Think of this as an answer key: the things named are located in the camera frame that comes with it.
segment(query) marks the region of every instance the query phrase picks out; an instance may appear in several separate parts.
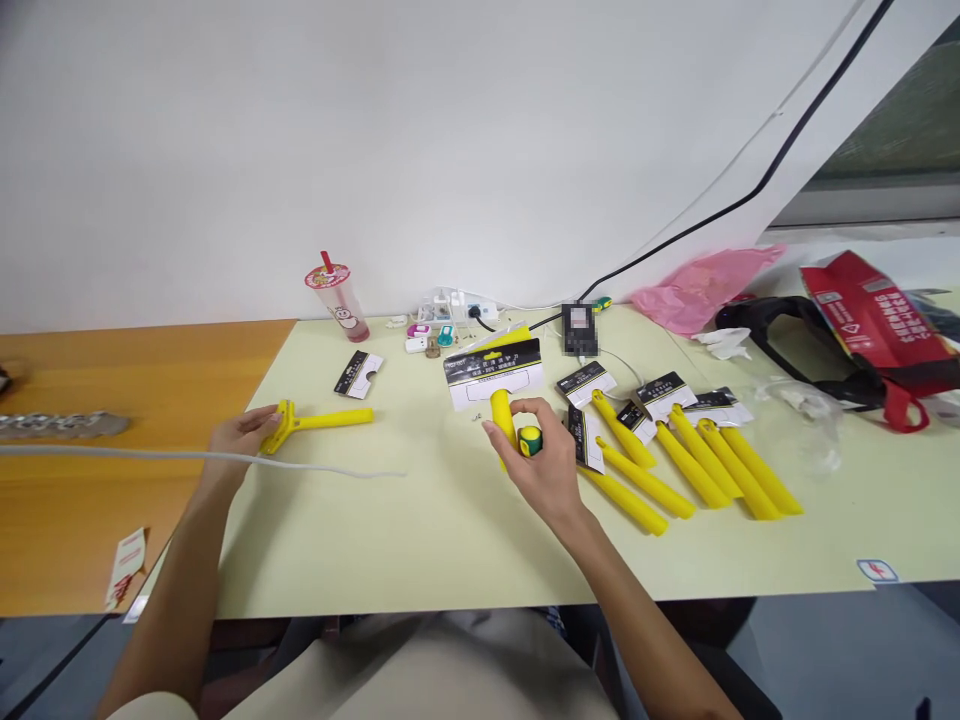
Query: wooden table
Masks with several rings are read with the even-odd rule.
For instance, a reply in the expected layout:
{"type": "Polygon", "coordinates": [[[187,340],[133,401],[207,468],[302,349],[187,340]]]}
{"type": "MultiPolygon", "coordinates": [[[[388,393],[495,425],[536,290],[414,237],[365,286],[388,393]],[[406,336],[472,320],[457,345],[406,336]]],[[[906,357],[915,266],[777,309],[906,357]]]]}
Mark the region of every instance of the wooden table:
{"type": "MultiPolygon", "coordinates": [[[[246,407],[293,325],[0,336],[0,364],[19,381],[0,413],[107,410],[132,418],[130,428],[70,442],[203,450],[213,425],[246,407]]],[[[199,469],[181,460],[0,457],[0,617],[103,612],[117,542],[147,528],[149,570],[199,469]]]]}

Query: finger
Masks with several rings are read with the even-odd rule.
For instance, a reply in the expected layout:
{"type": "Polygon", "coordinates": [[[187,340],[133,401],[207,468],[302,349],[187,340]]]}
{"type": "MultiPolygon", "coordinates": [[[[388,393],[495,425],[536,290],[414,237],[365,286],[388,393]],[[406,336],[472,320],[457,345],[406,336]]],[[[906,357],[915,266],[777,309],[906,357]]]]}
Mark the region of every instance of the finger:
{"type": "Polygon", "coordinates": [[[264,405],[262,408],[248,410],[243,415],[236,418],[233,423],[242,432],[250,432],[251,430],[260,427],[264,420],[269,418],[276,411],[276,405],[264,405]]]}
{"type": "Polygon", "coordinates": [[[248,434],[263,440],[265,437],[269,437],[278,427],[280,427],[280,420],[282,417],[283,416],[280,415],[280,413],[267,415],[263,422],[260,423],[260,426],[253,428],[248,434]]]}
{"type": "Polygon", "coordinates": [[[497,451],[497,455],[503,460],[504,467],[507,468],[508,473],[512,473],[513,470],[523,466],[525,458],[513,449],[510,440],[507,439],[506,434],[496,423],[485,420],[483,429],[486,431],[487,437],[490,438],[490,444],[493,445],[493,449],[497,451]]]}
{"type": "Polygon", "coordinates": [[[550,403],[543,398],[521,398],[510,403],[510,412],[516,415],[518,412],[533,413],[537,416],[537,422],[540,423],[540,431],[543,433],[544,440],[551,437],[558,437],[559,433],[566,433],[567,429],[560,422],[557,413],[550,403]]]}
{"type": "Polygon", "coordinates": [[[238,425],[246,425],[254,420],[264,420],[268,415],[273,415],[277,411],[277,405],[264,405],[262,408],[247,410],[243,415],[237,418],[238,425]]]}

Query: red packaging bag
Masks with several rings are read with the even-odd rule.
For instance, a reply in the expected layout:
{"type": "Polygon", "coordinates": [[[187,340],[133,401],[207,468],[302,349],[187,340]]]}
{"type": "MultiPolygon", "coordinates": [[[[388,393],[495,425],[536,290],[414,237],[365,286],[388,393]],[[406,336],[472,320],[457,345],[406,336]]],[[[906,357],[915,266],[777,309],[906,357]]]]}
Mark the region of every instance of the red packaging bag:
{"type": "Polygon", "coordinates": [[[849,250],[820,266],[800,268],[800,274],[847,354],[883,378],[884,419],[898,432],[929,425],[917,398],[960,387],[960,362],[910,299],[849,250]],[[908,419],[910,405],[920,412],[916,424],[908,419]]]}

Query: person's left hand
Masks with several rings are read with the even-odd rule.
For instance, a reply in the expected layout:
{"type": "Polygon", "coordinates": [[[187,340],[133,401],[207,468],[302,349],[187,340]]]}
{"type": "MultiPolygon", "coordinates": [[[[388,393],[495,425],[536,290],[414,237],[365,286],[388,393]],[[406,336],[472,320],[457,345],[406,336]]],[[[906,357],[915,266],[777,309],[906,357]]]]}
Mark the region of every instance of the person's left hand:
{"type": "MultiPolygon", "coordinates": [[[[256,455],[260,443],[280,426],[276,405],[250,410],[217,425],[210,436],[210,452],[256,455]]],[[[203,465],[204,482],[219,482],[225,476],[242,480],[248,463],[238,460],[207,460],[203,465]]]]}

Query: table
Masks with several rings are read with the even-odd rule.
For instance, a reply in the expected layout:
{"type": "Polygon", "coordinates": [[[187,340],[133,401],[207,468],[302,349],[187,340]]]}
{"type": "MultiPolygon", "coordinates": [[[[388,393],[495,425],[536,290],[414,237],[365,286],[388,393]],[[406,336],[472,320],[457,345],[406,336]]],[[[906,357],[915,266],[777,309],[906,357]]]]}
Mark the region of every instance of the table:
{"type": "MultiPolygon", "coordinates": [[[[132,418],[126,432],[70,442],[202,450],[211,427],[246,406],[293,324],[3,336],[0,363],[26,382],[0,399],[0,412],[109,410],[132,418]]],[[[199,468],[181,460],[0,457],[0,617],[103,612],[117,542],[146,527],[149,570],[199,468]]]]}
{"type": "MultiPolygon", "coordinates": [[[[960,296],[938,295],[937,303],[960,312],[960,296]]],[[[763,353],[750,362],[714,359],[699,344],[679,341],[687,359],[709,385],[730,385],[751,398],[758,380],[783,372],[763,353]]],[[[851,562],[883,560],[902,582],[960,578],[956,509],[960,507],[960,431],[931,419],[922,432],[901,435],[863,416],[843,416],[841,466],[824,475],[807,467],[817,433],[798,422],[785,403],[749,399],[762,423],[751,426],[755,446],[776,468],[807,511],[807,517],[851,562]]],[[[871,413],[877,417],[879,412],[871,413]]]]}
{"type": "MultiPolygon", "coordinates": [[[[511,317],[534,321],[543,315],[511,317]]],[[[385,358],[366,401],[332,392],[356,346],[346,343],[332,322],[312,321],[291,332],[251,405],[285,397],[304,415],[369,405],[377,412],[374,425],[299,433],[277,459],[401,470],[407,476],[360,480],[251,468],[227,525],[218,616],[591,601],[577,568],[501,473],[473,419],[478,413],[489,417],[488,406],[455,413],[440,361],[407,355],[403,330],[389,331],[382,323],[372,322],[371,339],[360,346],[385,358]]],[[[722,383],[743,391],[751,374],[772,372],[762,358],[746,370],[751,366],[715,360],[629,307],[601,316],[600,337],[647,379],[676,370],[700,392],[722,383]]],[[[547,385],[524,395],[542,395],[563,410],[552,384],[577,361],[560,353],[559,340],[549,332],[542,348],[547,385]]],[[[618,360],[609,355],[600,360],[622,388],[632,390],[635,381],[618,360]]],[[[585,502],[654,598],[872,589],[856,566],[858,558],[885,559],[908,580],[960,577],[950,548],[937,549],[952,532],[951,508],[960,500],[949,472],[960,460],[952,431],[931,428],[921,436],[896,437],[850,418],[844,467],[816,479],[792,460],[799,447],[794,440],[802,439],[793,411],[766,404],[757,409],[761,422],[745,434],[806,507],[803,516],[761,523],[740,506],[703,509],[656,446],[654,474],[701,507],[690,520],[671,520],[663,537],[645,535],[581,480],[585,502]],[[787,428],[786,445],[769,444],[761,425],[787,428]],[[902,473],[911,466],[910,448],[933,459],[929,477],[916,481],[923,495],[904,501],[902,473]],[[887,475],[891,468],[901,474],[887,475]],[[883,499],[866,497],[870,493],[883,499]],[[934,497],[942,505],[931,511],[934,497]],[[856,512],[860,503],[871,512],[856,512]],[[896,528],[894,508],[901,511],[896,528]]],[[[608,431],[604,435],[610,439],[608,431]]],[[[150,586],[144,586],[144,596],[150,586]]]]}

